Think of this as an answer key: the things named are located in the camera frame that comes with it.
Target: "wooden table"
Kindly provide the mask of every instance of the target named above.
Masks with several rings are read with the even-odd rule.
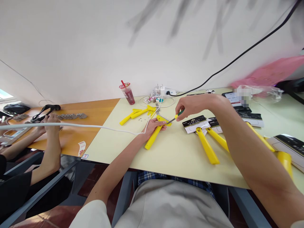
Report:
[[[73,103],[73,104],[62,104],[61,110],[55,111],[57,115],[61,114],[77,114],[85,113],[88,117],[86,119],[74,119],[74,120],[62,120],[65,123],[71,124],[90,124],[90,125],[103,125],[107,120],[108,116],[111,114],[112,110],[116,106],[119,99],[110,99],[110,100],[100,100],[100,101],[90,101],[82,103]],[[32,116],[38,114],[41,111],[41,107],[36,107],[28,110],[26,112],[30,117],[17,122],[15,120],[10,120],[10,124],[23,124],[26,121],[30,121]],[[29,135],[34,131],[35,128],[32,128],[22,137]],[[62,153],[66,155],[77,156],[79,151],[78,143],[85,141],[86,149],[89,147],[90,143],[98,133],[99,128],[82,128],[82,127],[69,127],[64,126],[59,133],[60,144],[62,148]],[[47,134],[42,135],[34,143],[32,143],[29,148],[45,150],[47,146]]]

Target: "plastic cup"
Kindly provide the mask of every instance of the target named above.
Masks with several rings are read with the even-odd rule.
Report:
[[[133,93],[131,90],[131,86],[130,83],[125,83],[125,86],[123,84],[121,84],[119,86],[119,88],[121,89],[121,91],[123,92],[124,96],[126,97],[127,101],[129,102],[130,105],[135,104],[135,100],[133,97]]]

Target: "pink bag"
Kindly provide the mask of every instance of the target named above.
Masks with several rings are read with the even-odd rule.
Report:
[[[290,76],[297,68],[304,64],[304,55],[282,58],[252,72],[245,79],[231,84],[233,88],[240,85],[273,86]]]

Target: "white wall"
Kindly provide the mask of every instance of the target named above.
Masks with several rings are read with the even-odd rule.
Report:
[[[280,24],[294,0],[188,0],[173,37],[182,0],[161,1],[132,39],[148,3],[153,7],[157,1],[2,0],[0,59],[57,104],[123,97],[122,79],[132,84],[135,96],[149,94],[157,83],[186,91]],[[304,44],[301,10],[303,5],[204,88],[228,86],[262,64],[297,55]],[[43,99],[1,62],[0,88],[32,106]]]

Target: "plastic bag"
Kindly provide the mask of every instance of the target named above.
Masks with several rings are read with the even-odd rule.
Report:
[[[236,90],[241,104],[248,107],[251,100],[256,103],[277,103],[284,91],[273,86],[240,85]]]
[[[274,86],[290,76],[303,64],[304,55],[282,58],[256,69],[245,79],[233,82],[231,86],[233,88],[238,88],[240,85]]]

